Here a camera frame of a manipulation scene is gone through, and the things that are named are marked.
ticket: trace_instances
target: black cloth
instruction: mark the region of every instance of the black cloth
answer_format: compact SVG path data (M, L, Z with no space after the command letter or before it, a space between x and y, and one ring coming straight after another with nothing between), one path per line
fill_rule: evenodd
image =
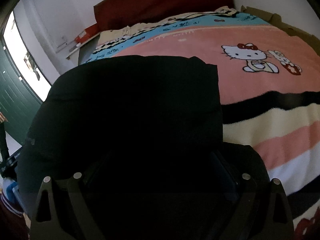
M233 211L210 166L216 149L240 174L269 181L251 147L222 143L215 65L103 59L55 82L29 129L18 184L31 215L45 176L67 179L98 161L84 196L107 239L214 239Z
M109 163L122 162L109 167L109 188L138 191L136 182L148 174L152 183L139 187L194 191L190 185L201 187L195 155L222 143L217 67L196 57L158 56L78 66L54 83L27 136L17 177L29 215L45 176L69 178L106 154Z

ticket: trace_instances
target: hello kitty print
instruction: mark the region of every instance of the hello kitty print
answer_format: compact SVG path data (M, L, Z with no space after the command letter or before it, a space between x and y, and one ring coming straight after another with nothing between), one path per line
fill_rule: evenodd
M242 59L247 62L247 65L242 68L245 72L279 73L278 67L265 61L267 55L252 43L239 43L237 46L222 46L222 48L231 59Z
M222 46L223 53L231 57L230 59L242 59L246 60L247 65L242 69L245 72L258 72L265 71L269 73L279 73L279 69L271 62L265 61L267 54L262 50L259 50L257 46L252 43L242 44L237 46ZM301 75L302 69L292 63L288 58L284 56L280 51L268 51L272 56L280 61L281 65L292 75Z

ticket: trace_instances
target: cream stripe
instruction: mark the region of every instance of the cream stripe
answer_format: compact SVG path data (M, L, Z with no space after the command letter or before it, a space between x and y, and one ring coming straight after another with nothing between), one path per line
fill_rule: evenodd
M223 125L223 141L255 146L260 142L287 135L320 120L320 105L311 104L292 110L273 108L255 118Z

